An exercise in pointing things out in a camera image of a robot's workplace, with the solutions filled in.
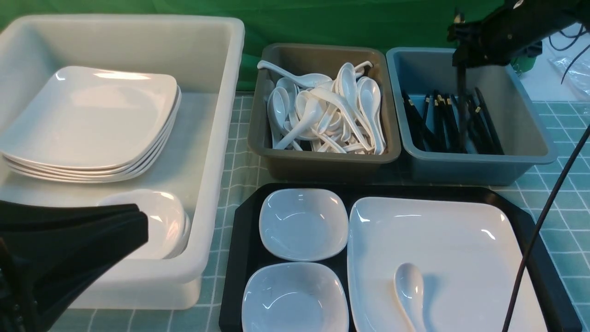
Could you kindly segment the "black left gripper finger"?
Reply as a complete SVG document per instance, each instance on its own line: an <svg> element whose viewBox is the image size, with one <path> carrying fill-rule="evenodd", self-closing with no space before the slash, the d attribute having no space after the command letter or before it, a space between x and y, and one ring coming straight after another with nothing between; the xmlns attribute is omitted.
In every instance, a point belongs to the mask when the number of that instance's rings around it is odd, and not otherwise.
<svg viewBox="0 0 590 332"><path fill-rule="evenodd" d="M47 332L97 279L149 240L136 204L1 202L1 330Z"/></svg>

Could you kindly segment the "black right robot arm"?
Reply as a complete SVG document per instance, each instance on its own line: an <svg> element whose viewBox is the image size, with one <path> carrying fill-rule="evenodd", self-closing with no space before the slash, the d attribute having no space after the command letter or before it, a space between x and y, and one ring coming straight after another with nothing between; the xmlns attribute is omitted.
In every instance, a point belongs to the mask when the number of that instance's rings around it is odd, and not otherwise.
<svg viewBox="0 0 590 332"><path fill-rule="evenodd" d="M542 54L543 39L579 23L589 27L588 0L506 0L481 20L453 23L447 40L458 42L452 65L474 69L507 66Z"/></svg>

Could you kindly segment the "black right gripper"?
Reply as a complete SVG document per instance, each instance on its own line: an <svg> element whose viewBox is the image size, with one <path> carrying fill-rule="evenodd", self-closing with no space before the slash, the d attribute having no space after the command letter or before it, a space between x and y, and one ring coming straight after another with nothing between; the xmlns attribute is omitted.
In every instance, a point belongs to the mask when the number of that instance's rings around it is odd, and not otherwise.
<svg viewBox="0 0 590 332"><path fill-rule="evenodd" d="M452 56L452 65L457 69L472 69L483 66L507 66L511 62L510 57L498 57L490 55L481 42L483 23L501 13L501 9L495 9L485 18L466 22L465 13L455 9L453 23L447 29L447 41L454 42L456 49Z"/></svg>

